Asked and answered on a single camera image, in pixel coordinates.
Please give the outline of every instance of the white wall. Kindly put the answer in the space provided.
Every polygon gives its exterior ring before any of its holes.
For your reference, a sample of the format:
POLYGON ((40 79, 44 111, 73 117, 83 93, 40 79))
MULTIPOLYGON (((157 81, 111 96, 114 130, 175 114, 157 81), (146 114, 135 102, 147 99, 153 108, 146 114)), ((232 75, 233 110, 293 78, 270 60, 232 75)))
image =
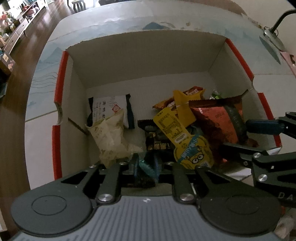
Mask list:
MULTIPOLYGON (((232 0, 263 26, 272 27, 280 15, 294 7, 287 0, 232 0)), ((278 27, 279 38, 288 52, 296 55, 296 14, 287 16, 278 27)))

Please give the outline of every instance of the wooden floor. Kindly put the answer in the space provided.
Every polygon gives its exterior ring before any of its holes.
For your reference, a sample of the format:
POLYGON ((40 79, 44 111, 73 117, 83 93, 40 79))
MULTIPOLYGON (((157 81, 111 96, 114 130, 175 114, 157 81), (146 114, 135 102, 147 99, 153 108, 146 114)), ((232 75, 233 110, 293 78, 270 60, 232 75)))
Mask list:
POLYGON ((56 0, 34 19, 34 28, 11 53, 16 62, 0 99, 0 209, 11 235, 17 228, 10 216, 15 197, 30 189, 25 164, 25 113, 32 77, 41 52, 60 20, 73 14, 66 0, 56 0))

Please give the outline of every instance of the ribbed gray surface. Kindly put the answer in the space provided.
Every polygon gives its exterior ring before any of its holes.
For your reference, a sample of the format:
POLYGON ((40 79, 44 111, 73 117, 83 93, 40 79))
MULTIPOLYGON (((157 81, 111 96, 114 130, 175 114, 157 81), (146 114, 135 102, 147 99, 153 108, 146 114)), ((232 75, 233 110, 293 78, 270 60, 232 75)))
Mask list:
POLYGON ((98 208, 93 218, 75 232, 40 238, 19 233, 14 241, 279 241, 269 233, 259 237, 234 237, 207 224, 196 207, 182 205, 171 196, 128 197, 98 208))

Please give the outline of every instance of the cardboard box on floor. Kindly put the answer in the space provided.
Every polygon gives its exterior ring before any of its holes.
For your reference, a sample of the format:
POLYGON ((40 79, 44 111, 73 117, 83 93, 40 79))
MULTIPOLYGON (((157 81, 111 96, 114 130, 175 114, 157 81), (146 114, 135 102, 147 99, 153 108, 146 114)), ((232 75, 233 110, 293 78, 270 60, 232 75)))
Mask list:
MULTIPOLYGON (((243 97, 247 119, 266 119, 246 66, 229 39, 181 30, 130 32, 83 41, 63 54, 55 103, 59 122, 53 127, 55 178, 66 176, 98 161, 98 148, 86 134, 90 113, 88 98, 131 94, 135 122, 152 119, 152 106, 192 86, 216 89, 223 97, 243 97)), ((126 139, 145 150, 144 132, 126 130, 126 139)), ((261 147, 275 147, 273 136, 250 135, 261 147)))

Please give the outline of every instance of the white snack package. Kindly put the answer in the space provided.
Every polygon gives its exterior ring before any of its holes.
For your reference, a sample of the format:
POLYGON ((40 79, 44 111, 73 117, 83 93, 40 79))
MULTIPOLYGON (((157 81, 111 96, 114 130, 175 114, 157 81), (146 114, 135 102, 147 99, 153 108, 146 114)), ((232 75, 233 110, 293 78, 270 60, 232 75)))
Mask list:
POLYGON ((93 103, 93 123, 108 118, 120 109, 124 109, 123 125, 128 128, 127 100, 125 95, 107 96, 95 99, 93 103))
POLYGON ((129 144, 123 137, 124 109, 120 109, 109 118, 101 119, 88 127, 99 150, 101 162, 110 168, 116 159, 129 157, 142 152, 142 148, 129 144))

